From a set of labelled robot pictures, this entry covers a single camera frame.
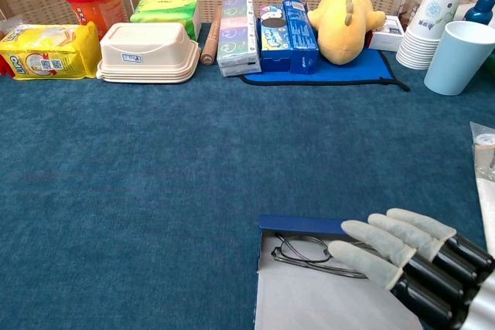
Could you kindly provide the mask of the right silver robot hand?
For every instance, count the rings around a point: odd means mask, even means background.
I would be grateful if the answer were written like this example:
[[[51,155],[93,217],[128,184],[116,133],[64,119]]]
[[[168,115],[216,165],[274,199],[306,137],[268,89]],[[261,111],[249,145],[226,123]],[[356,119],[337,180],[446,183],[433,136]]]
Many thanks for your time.
[[[494,327],[494,257],[429,216],[392,208],[366,222],[346,220],[356,240],[330,255],[393,294],[433,329]]]

